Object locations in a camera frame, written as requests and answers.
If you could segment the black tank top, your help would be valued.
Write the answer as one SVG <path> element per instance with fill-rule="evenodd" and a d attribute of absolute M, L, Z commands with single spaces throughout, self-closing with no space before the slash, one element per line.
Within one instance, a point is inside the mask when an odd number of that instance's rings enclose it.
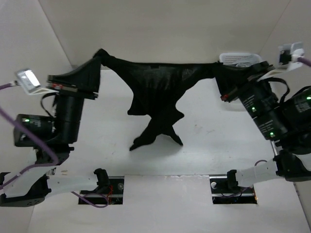
<path fill-rule="evenodd" d="M 135 63 L 110 55 L 99 49 L 95 54 L 103 66 L 114 71 L 132 90 L 130 116 L 149 115 L 151 120 L 140 136 L 134 139 L 129 150 L 155 142 L 157 136 L 169 136 L 183 145 L 173 125 L 184 117 L 176 104 L 185 92 L 200 80 L 213 79 L 222 66 L 220 62 L 203 64 Z"/>

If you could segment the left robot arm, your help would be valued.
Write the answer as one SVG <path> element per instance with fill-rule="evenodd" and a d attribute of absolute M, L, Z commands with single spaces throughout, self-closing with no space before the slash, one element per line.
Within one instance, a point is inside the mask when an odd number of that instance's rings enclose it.
<path fill-rule="evenodd" d="M 55 98 L 55 114 L 45 116 L 18 114 L 15 119 L 1 111 L 14 126 L 16 147 L 31 148 L 24 169 L 0 175 L 2 207 L 31 207 L 47 197 L 61 193 L 105 193 L 110 180 L 106 170 L 96 169 L 86 177 L 51 176 L 49 171 L 62 165 L 74 150 L 86 99 L 94 100 L 100 87 L 100 58 L 92 58 L 75 70 L 63 75 L 50 75 L 41 85 L 31 69 L 16 72 L 16 80 L 1 88 L 21 86 L 28 95 L 41 94 Z"/>

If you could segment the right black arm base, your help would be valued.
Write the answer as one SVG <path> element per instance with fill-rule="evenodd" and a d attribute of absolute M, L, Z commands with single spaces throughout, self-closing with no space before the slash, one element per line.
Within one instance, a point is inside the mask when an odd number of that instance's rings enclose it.
<path fill-rule="evenodd" d="M 257 204 L 257 196 L 254 187 L 240 187 L 230 189 L 227 185 L 227 177 L 210 176 L 211 199 L 213 204 Z"/>

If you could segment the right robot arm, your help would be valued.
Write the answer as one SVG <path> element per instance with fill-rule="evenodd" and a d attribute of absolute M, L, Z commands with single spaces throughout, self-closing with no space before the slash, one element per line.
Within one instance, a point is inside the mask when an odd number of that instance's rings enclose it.
<path fill-rule="evenodd" d="M 280 149 L 264 164 L 228 171 L 222 186 L 231 192 L 277 178 L 293 183 L 311 179 L 311 88 L 305 86 L 286 99 L 287 87 L 278 98 L 270 84 L 287 85 L 278 73 L 268 62 L 249 67 L 217 62 L 213 68 L 221 100 L 238 99 L 263 137 Z"/>

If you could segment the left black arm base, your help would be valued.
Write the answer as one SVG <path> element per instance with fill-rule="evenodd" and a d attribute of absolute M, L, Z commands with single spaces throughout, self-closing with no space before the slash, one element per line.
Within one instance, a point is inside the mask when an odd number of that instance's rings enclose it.
<path fill-rule="evenodd" d="M 110 186 L 101 194 L 106 196 L 106 199 L 94 194 L 92 191 L 82 190 L 79 195 L 96 206 L 122 205 L 124 193 L 124 176 L 109 177 Z"/>

